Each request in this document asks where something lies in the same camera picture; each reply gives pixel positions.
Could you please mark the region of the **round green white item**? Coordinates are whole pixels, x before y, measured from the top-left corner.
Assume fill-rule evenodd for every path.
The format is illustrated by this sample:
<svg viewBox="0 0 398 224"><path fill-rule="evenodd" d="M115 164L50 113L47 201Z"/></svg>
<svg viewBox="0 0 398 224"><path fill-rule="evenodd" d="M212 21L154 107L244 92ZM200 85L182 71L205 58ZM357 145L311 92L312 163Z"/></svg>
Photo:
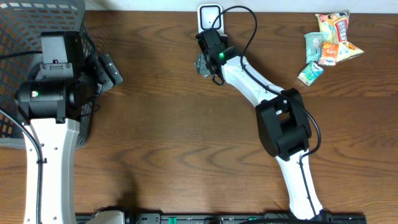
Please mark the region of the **round green white item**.
<svg viewBox="0 0 398 224"><path fill-rule="evenodd" d="M203 54L198 54L198 58L197 61L194 63L194 66L197 70L197 74L203 76L204 78L208 78L211 76L211 72L206 66L206 60Z"/></svg>

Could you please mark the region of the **green tissue pack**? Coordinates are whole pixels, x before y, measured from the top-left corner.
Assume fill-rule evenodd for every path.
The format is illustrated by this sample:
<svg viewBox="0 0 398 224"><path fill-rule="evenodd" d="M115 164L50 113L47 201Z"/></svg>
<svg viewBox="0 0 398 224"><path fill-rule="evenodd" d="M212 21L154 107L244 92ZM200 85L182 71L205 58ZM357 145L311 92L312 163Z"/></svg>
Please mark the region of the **green tissue pack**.
<svg viewBox="0 0 398 224"><path fill-rule="evenodd" d="M298 79L301 80L307 86L310 86L322 73L322 69L316 62L310 62L298 75Z"/></svg>

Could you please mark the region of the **mint green snack pouch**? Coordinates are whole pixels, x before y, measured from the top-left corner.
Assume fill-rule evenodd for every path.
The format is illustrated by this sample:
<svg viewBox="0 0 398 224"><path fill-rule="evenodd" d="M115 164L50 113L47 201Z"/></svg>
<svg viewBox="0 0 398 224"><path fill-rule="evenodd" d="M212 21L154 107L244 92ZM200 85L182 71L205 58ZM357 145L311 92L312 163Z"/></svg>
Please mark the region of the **mint green snack pouch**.
<svg viewBox="0 0 398 224"><path fill-rule="evenodd" d="M311 32L304 35L306 63L316 62L321 57L322 44L327 40L327 32Z"/></svg>

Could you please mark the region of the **orange tissue pack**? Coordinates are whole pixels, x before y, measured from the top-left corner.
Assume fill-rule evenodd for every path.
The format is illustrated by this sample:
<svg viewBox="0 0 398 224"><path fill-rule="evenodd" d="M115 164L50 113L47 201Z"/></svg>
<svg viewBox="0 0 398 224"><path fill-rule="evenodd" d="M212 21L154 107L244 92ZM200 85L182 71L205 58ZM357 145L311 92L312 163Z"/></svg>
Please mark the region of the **orange tissue pack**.
<svg viewBox="0 0 398 224"><path fill-rule="evenodd" d="M323 42L320 58L318 59L319 65L335 66L337 63L339 52L339 45L333 42Z"/></svg>

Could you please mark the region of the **yellow white snack bag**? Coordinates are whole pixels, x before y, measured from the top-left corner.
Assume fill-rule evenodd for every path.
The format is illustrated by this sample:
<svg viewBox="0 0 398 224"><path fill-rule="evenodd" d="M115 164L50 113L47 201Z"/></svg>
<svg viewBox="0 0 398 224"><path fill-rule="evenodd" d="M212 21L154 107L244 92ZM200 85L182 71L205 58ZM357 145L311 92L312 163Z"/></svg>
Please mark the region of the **yellow white snack bag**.
<svg viewBox="0 0 398 224"><path fill-rule="evenodd" d="M363 50L348 41L349 15L349 10L330 14L315 14L320 32L329 33L326 41L339 45L337 62L349 60L364 53Z"/></svg>

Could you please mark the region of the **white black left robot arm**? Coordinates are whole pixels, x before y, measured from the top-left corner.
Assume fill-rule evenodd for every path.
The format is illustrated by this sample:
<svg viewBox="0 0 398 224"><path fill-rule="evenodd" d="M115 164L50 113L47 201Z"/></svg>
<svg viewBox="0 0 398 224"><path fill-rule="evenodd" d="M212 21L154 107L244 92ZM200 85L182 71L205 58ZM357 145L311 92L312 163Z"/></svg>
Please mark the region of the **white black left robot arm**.
<svg viewBox="0 0 398 224"><path fill-rule="evenodd" d="M16 101L27 150L25 223L76 223L75 150L83 107L124 78L107 54L85 56L75 31L43 32L42 61Z"/></svg>

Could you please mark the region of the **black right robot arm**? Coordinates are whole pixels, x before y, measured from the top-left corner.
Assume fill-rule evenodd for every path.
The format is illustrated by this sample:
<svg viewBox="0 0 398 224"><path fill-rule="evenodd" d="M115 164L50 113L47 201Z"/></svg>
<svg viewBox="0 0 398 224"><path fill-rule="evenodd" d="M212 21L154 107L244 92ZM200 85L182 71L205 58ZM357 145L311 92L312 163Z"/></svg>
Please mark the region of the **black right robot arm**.
<svg viewBox="0 0 398 224"><path fill-rule="evenodd" d="M320 132L313 116L305 109L300 93L285 90L256 71L234 48L204 50L202 66L222 84L239 90L255 107L261 144L276 158L289 194L292 215L311 220L323 210L310 172L309 139L312 131Z"/></svg>

